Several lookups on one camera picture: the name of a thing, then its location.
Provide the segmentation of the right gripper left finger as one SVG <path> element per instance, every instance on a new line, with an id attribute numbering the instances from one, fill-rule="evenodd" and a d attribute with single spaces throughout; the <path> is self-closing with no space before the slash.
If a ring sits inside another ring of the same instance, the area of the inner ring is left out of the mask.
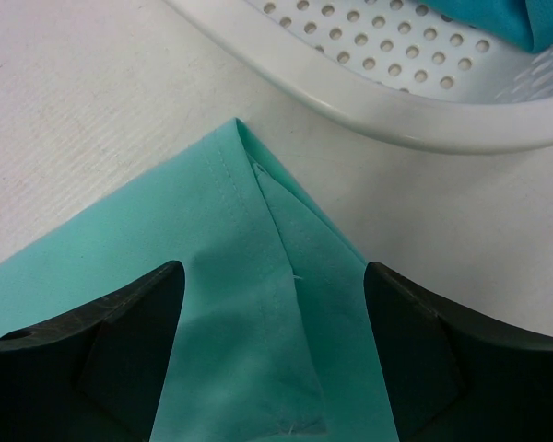
<path id="1" fill-rule="evenodd" d="M 0 441 L 150 439 L 182 310 L 170 261 L 0 338 Z"/>

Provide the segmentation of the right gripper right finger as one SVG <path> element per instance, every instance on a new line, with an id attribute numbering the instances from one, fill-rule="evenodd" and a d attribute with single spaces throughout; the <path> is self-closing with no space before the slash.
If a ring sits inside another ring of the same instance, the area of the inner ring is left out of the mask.
<path id="1" fill-rule="evenodd" d="M 402 441 L 553 441 L 553 337 L 372 262 L 371 329 Z"/>

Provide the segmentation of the mint green t shirt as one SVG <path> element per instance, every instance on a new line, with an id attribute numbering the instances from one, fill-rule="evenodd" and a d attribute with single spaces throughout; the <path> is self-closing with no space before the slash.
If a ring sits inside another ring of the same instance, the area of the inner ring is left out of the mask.
<path id="1" fill-rule="evenodd" d="M 395 441 L 364 259 L 240 120 L 0 264 L 0 336 L 176 260 L 157 441 Z"/>

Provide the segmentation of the white perforated plastic basket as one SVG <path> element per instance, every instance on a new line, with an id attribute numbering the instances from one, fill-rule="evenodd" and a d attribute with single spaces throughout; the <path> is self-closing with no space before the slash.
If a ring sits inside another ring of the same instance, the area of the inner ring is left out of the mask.
<path id="1" fill-rule="evenodd" d="M 531 54 L 419 1 L 176 1 L 291 97 L 386 143 L 455 154 L 553 145 L 553 46 Z"/>

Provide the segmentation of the dark teal t shirt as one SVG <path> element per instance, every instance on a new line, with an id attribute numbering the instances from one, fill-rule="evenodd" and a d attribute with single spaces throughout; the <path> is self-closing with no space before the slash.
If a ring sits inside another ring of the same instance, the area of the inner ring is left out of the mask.
<path id="1" fill-rule="evenodd" d="M 429 0 L 434 11 L 530 53 L 553 45 L 553 0 Z"/>

